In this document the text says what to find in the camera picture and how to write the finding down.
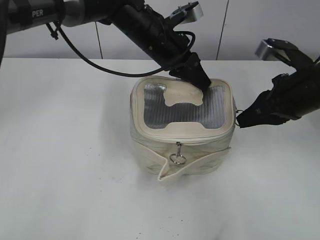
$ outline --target robotic arm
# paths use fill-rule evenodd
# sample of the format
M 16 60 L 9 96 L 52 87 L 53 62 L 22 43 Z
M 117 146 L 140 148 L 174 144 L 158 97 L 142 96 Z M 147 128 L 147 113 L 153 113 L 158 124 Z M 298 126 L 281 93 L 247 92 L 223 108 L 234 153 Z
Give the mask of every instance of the robotic arm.
M 256 55 L 265 61 L 280 60 L 296 72 L 272 80 L 272 90 L 262 92 L 237 117 L 241 128 L 282 125 L 320 109 L 320 58 L 313 61 L 292 43 L 272 38 L 261 42 Z
M 173 77 L 188 81 L 203 92 L 211 84 L 198 55 L 191 52 L 195 35 L 188 31 L 174 31 L 178 24 L 197 21 L 202 17 L 198 2 L 179 7 L 164 18 L 145 4 L 145 0 L 0 0 L 0 61 L 8 34 L 46 24 L 51 35 L 59 31 L 71 48 L 86 59 L 68 40 L 60 28 L 99 21 L 114 24 L 138 47 L 154 59 L 161 68 L 144 74 L 114 72 L 125 77 L 143 77 L 169 71 Z M 54 22 L 54 31 L 49 23 Z M 281 125 L 289 120 L 320 109 L 320 63 L 313 62 L 292 43 L 268 39 L 262 41 L 257 53 L 262 60 L 276 58 L 296 68 L 297 72 L 275 77 L 273 89 L 264 91 L 246 111 L 237 117 L 241 128 L 257 125 Z
M 174 31 L 178 24 L 194 22 L 202 15 L 198 2 L 180 7 L 164 18 L 144 0 L 9 0 L 7 33 L 46 24 L 56 37 L 57 31 L 50 27 L 51 22 L 55 23 L 57 30 L 61 24 L 67 27 L 96 21 L 104 25 L 114 24 L 161 66 L 159 71 L 150 74 L 169 71 L 171 76 L 205 91 L 211 81 L 198 55 L 191 52 L 195 35 L 188 31 Z M 143 74 L 122 75 L 141 77 Z

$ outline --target white table surface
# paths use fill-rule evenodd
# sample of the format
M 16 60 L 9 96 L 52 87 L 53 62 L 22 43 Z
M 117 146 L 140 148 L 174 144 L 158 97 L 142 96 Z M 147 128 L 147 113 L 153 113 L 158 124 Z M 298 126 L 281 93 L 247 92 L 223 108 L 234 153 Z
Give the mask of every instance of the white table surface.
M 157 67 L 96 62 L 128 73 Z M 279 62 L 202 64 L 231 83 L 240 109 L 273 77 L 293 72 Z M 77 59 L 4 60 L 1 240 L 320 239 L 320 111 L 282 126 L 236 129 L 216 172 L 165 188 L 131 154 L 136 81 Z

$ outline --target wire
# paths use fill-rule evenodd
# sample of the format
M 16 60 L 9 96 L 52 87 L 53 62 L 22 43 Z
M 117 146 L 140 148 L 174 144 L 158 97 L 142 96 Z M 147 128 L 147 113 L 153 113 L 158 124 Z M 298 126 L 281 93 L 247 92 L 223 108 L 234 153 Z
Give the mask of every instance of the wire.
M 163 66 L 157 70 L 154 71 L 150 71 L 150 72 L 146 72 L 146 73 L 141 73 L 141 74 L 130 74 L 130 73 L 124 73 L 124 72 L 118 72 L 118 71 L 113 71 L 110 70 L 108 68 L 104 68 L 102 66 L 99 66 L 97 64 L 95 64 L 94 62 L 90 61 L 88 58 L 86 58 L 70 41 L 70 39 L 67 37 L 67 35 L 65 34 L 65 32 L 62 30 L 61 28 L 61 24 L 59 24 L 58 22 L 53 22 L 54 25 L 57 27 L 57 30 L 59 31 L 59 33 L 61 34 L 62 38 L 66 41 L 66 43 L 69 45 L 69 47 L 82 59 L 84 60 L 87 64 L 91 65 L 92 67 L 109 73 L 109 74 L 113 74 L 113 75 L 117 75 L 117 76 L 121 76 L 121 77 L 126 77 L 126 78 L 143 78 L 143 77 L 147 77 L 147 76 L 151 76 L 154 74 L 158 74 L 164 70 L 166 70 L 167 68 L 174 66 L 181 58 L 184 57 L 184 55 L 192 48 L 192 46 L 195 44 L 196 41 L 196 35 L 193 32 L 189 32 L 189 31 L 178 31 L 178 34 L 185 34 L 185 35 L 189 35 L 192 36 L 191 42 L 188 45 L 188 47 L 184 50 L 183 53 L 181 53 L 179 56 L 175 57 L 171 63 L 168 66 Z
M 6 47 L 8 7 L 9 0 L 0 0 L 0 66 Z

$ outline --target metal ring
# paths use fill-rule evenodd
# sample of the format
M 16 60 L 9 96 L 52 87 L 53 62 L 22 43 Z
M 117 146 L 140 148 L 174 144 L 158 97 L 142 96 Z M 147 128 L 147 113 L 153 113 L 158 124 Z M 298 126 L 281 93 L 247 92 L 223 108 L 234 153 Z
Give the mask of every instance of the metal ring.
M 178 155 L 178 154 L 176 154 L 176 153 L 173 153 L 173 154 L 170 155 L 169 158 L 170 158 L 171 162 L 173 162 L 173 163 L 175 163 L 175 164 L 177 164 L 177 165 L 184 165 L 184 164 L 187 163 L 186 157 L 183 156 L 183 155 L 181 155 L 181 154 Z M 177 161 L 178 158 L 182 158 L 184 161 Z

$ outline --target metal zipper pull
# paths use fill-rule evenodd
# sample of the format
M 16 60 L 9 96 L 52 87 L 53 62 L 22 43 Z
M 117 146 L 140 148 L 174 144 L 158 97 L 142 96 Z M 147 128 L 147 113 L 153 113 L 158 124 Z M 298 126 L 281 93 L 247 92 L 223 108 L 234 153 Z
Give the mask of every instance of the metal zipper pull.
M 177 142 L 176 145 L 178 147 L 177 153 L 171 154 L 170 160 L 171 160 L 171 162 L 173 162 L 177 165 L 184 165 L 187 163 L 187 159 L 185 158 L 185 156 L 183 156 L 181 154 L 182 144 L 180 142 Z

